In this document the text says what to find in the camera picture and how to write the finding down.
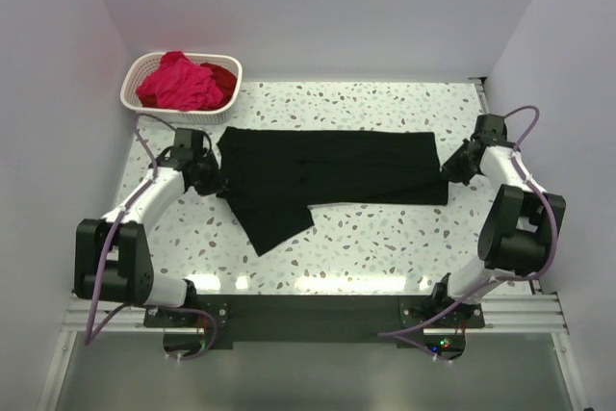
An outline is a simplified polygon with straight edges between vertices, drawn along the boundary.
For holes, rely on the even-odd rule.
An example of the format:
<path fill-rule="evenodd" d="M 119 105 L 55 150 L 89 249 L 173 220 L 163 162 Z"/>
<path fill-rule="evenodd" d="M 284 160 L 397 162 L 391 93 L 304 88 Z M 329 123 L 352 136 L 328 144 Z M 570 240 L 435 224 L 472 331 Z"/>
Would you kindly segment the black t shirt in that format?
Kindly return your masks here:
<path fill-rule="evenodd" d="M 218 150 L 227 182 L 220 197 L 258 255 L 312 227 L 316 205 L 449 201 L 431 132 L 229 127 Z"/>

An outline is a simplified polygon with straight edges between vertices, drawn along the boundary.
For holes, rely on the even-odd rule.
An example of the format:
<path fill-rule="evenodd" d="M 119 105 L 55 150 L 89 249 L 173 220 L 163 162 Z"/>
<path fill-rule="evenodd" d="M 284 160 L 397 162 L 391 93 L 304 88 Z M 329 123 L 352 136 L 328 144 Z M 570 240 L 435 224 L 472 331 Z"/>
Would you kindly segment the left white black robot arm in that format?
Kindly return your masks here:
<path fill-rule="evenodd" d="M 78 224 L 74 294 L 136 306 L 185 306 L 195 293 L 193 283 L 155 273 L 147 234 L 187 191 L 208 196 L 224 188 L 210 137 L 201 130 L 176 129 L 173 144 L 154 159 L 126 199 L 102 218 Z"/>

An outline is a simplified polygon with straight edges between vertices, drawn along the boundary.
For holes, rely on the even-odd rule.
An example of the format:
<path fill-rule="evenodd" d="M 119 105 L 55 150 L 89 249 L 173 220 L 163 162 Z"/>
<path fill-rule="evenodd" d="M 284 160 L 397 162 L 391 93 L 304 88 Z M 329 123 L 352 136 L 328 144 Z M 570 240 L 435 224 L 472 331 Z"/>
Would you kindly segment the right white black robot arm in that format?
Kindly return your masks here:
<path fill-rule="evenodd" d="M 555 257 L 566 201 L 534 181 L 518 145 L 507 137 L 505 118 L 479 116 L 470 138 L 441 171 L 449 182 L 464 185 L 483 176 L 496 196 L 478 236 L 477 256 L 461 270 L 446 274 L 430 300 L 459 309 L 477 305 L 505 282 L 543 275 Z"/>

